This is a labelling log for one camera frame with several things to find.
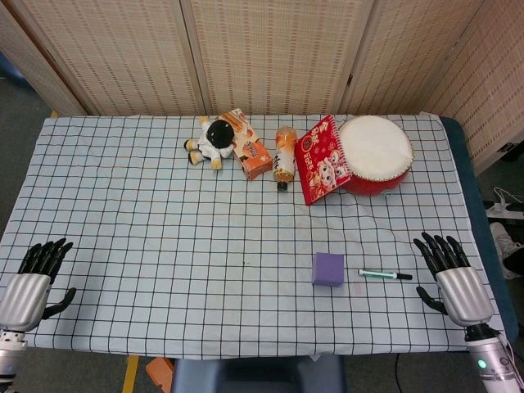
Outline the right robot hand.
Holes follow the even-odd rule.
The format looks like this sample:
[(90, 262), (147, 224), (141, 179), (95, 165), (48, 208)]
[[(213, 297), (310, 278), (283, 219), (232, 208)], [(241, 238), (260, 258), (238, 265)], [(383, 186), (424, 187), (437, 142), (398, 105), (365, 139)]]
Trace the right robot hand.
[(461, 244), (451, 236), (432, 236), (426, 232), (413, 243), (421, 251), (440, 290), (440, 299), (436, 300), (418, 287), (422, 302), (463, 328), (488, 323), (495, 309)]

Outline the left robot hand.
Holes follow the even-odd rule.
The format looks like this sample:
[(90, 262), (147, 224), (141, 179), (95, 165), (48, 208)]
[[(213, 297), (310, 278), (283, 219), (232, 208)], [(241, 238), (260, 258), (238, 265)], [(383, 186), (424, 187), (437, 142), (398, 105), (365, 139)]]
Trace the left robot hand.
[(62, 238), (56, 242), (31, 246), (16, 274), (13, 275), (1, 298), (1, 329), (9, 332), (29, 332), (42, 320), (64, 311), (75, 298), (77, 289), (66, 290), (55, 305), (47, 303), (66, 254), (73, 247)]

